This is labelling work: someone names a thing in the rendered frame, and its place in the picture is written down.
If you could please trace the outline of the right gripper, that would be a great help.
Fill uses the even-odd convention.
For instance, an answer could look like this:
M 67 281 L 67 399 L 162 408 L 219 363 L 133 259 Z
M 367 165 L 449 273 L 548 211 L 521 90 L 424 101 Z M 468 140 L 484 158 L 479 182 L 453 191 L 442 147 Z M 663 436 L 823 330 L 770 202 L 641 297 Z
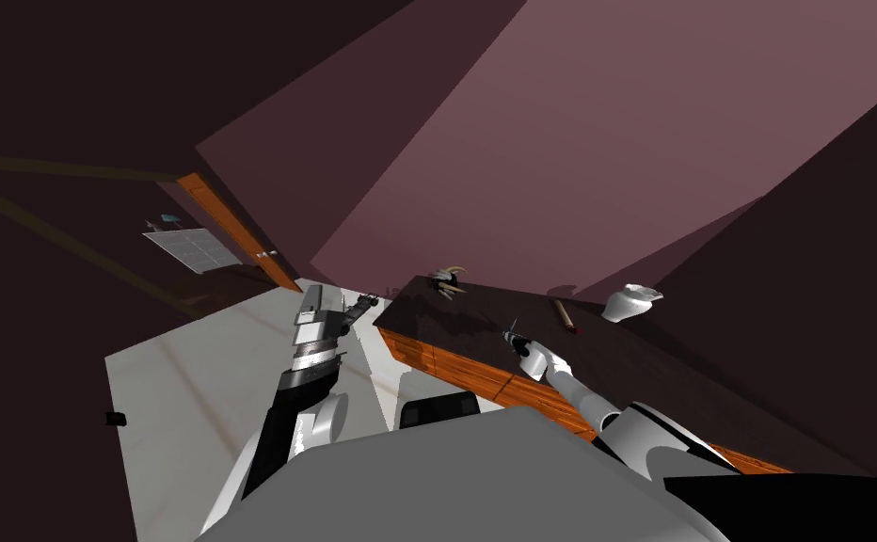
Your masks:
M 516 354 L 521 358 L 528 358 L 531 354 L 531 340 L 515 331 L 518 320 L 515 319 L 511 325 L 503 333 L 505 341 L 515 350 Z

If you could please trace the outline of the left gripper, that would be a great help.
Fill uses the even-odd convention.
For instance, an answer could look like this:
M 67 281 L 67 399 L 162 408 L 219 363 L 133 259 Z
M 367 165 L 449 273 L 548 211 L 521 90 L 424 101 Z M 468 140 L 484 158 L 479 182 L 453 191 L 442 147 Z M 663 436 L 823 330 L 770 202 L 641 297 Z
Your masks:
M 295 315 L 293 345 L 296 348 L 339 347 L 339 339 L 348 336 L 351 331 L 352 320 L 349 314 L 364 314 L 379 305 L 379 297 L 359 295 L 357 301 L 349 306 L 343 295 L 341 304 L 340 311 L 326 308 L 324 286 L 311 285 Z

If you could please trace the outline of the brown pencil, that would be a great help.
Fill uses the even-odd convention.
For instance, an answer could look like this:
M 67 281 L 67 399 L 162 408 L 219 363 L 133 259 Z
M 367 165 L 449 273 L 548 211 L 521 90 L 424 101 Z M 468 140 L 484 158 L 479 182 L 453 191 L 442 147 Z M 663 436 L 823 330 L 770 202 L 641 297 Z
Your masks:
M 567 312 L 567 310 L 566 310 L 566 307 L 565 307 L 565 305 L 563 304 L 562 300 L 559 299 L 559 298 L 554 298 L 554 299 L 553 299 L 553 304 L 555 305 L 556 310 L 557 310 L 558 313 L 559 313 L 559 316 L 560 316 L 560 318 L 561 318 L 561 320 L 562 320 L 562 322 L 563 322 L 563 326 L 564 326 L 564 328 L 566 329 L 566 331 L 569 332 L 569 333 L 571 333 L 571 334 L 578 334 L 578 333 L 580 333 L 580 331 L 578 330 L 578 328 L 577 328 L 577 327 L 575 326 L 575 324 L 572 322 L 571 317 L 569 316 L 569 314 L 568 314 L 568 312 Z

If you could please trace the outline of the dark holder with tan sticks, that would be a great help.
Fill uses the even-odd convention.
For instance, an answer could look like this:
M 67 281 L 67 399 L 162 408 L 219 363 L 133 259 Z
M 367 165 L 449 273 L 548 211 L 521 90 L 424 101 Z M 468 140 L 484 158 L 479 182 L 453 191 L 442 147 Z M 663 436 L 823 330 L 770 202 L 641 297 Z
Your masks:
M 459 286 L 459 273 L 465 272 L 462 266 L 449 266 L 432 272 L 429 276 L 430 286 L 445 298 L 452 300 L 454 294 L 465 294 Z

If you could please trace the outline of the white vase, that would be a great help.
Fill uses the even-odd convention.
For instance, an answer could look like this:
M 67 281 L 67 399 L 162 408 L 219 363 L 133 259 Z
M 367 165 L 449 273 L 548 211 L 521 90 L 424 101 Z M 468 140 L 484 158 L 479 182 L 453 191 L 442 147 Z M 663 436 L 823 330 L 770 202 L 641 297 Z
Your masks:
M 662 293 L 638 284 L 626 284 L 608 298 L 601 317 L 613 323 L 642 314 L 651 309 L 654 301 L 663 299 Z

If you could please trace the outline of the dark top wooden desk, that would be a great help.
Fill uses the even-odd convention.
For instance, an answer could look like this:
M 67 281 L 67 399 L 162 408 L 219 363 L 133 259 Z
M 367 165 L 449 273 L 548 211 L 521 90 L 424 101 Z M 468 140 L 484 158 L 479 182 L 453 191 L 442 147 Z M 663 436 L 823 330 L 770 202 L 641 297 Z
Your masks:
M 376 317 L 401 362 L 504 407 L 525 405 L 572 433 L 595 431 L 545 381 L 533 381 L 503 338 L 518 331 L 545 344 L 573 375 L 617 408 L 640 402 L 678 422 L 747 474 L 859 475 L 863 468 L 663 352 L 604 320 L 598 305 L 562 301 L 580 333 L 566 331 L 553 300 L 480 285 L 449 300 L 415 277 Z

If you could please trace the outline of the orange wooden door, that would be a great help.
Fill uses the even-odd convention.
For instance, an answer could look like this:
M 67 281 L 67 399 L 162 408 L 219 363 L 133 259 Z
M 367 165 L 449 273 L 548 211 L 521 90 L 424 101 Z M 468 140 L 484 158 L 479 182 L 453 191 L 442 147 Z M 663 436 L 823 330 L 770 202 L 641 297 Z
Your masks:
M 302 293 L 301 287 L 276 259 L 256 258 L 257 253 L 268 252 L 268 250 L 256 239 L 229 204 L 197 172 L 180 178 L 177 184 L 279 287 Z

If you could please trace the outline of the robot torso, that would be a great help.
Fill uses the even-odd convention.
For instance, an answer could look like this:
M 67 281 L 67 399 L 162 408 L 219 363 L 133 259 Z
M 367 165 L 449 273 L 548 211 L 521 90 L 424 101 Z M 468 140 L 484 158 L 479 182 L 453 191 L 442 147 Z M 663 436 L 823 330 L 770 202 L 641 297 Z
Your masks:
M 196 542 L 714 542 L 680 499 L 526 406 L 317 446 Z

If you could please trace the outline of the white gridded window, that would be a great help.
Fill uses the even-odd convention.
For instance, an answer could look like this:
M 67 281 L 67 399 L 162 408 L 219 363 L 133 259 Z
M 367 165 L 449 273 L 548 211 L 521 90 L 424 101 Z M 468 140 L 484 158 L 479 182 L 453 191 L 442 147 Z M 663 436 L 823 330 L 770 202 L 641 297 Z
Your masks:
M 241 261 L 207 229 L 149 231 L 143 236 L 196 274 L 238 265 Z

